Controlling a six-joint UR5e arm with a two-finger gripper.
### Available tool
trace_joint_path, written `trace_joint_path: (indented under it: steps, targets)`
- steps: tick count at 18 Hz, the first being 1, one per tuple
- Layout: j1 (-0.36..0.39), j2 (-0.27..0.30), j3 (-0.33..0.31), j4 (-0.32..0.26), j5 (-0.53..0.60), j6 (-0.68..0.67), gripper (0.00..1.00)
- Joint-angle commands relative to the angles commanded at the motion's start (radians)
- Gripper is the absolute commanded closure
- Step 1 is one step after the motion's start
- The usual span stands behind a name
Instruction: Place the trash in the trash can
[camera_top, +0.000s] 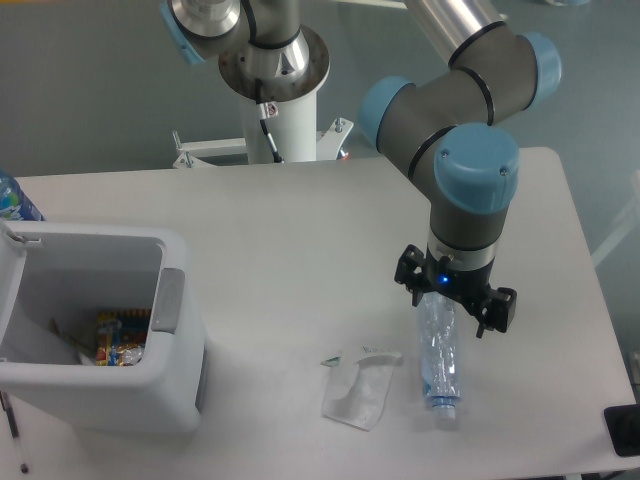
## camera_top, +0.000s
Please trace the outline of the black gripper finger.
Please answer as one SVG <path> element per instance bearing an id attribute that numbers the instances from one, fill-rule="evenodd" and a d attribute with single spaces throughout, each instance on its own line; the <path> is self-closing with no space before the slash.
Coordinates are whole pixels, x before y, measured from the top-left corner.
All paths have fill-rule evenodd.
<path id="1" fill-rule="evenodd" d="M 506 333 L 515 316 L 516 304 L 514 289 L 487 288 L 479 301 L 472 304 L 471 315 L 478 321 L 476 337 L 481 339 L 486 331 Z"/>
<path id="2" fill-rule="evenodd" d="M 398 259 L 394 281 L 405 286 L 413 306 L 418 306 L 428 291 L 426 267 L 424 253 L 413 244 L 409 244 Z"/>

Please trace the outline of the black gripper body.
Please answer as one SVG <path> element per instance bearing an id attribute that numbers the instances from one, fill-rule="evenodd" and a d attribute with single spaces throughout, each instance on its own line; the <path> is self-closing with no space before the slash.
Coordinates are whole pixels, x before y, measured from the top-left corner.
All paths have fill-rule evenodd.
<path id="1" fill-rule="evenodd" d="M 459 303 L 471 316 L 481 316 L 490 303 L 489 278 L 494 260 L 481 268 L 460 270 L 451 260 L 436 261 L 427 251 L 419 261 L 418 301 L 428 293 L 439 293 Z"/>

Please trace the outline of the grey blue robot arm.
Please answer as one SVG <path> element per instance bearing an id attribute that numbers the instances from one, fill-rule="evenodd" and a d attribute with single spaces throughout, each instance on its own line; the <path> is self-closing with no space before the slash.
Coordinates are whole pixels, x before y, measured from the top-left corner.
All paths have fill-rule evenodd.
<path id="1" fill-rule="evenodd" d="M 359 126 L 430 202 L 425 249 L 409 246 L 395 279 L 419 302 L 436 292 L 460 304 L 481 331 L 505 332 L 513 289 L 489 278 L 518 184 L 519 148 L 499 123 L 551 95 L 562 64 L 554 44 L 517 35 L 488 1 L 411 1 L 409 12 L 448 70 L 418 86 L 387 77 L 366 94 Z M 184 59 L 216 59 L 243 102 L 252 163 L 314 161 L 314 102 L 330 61 L 296 1 L 164 1 L 160 12 Z"/>

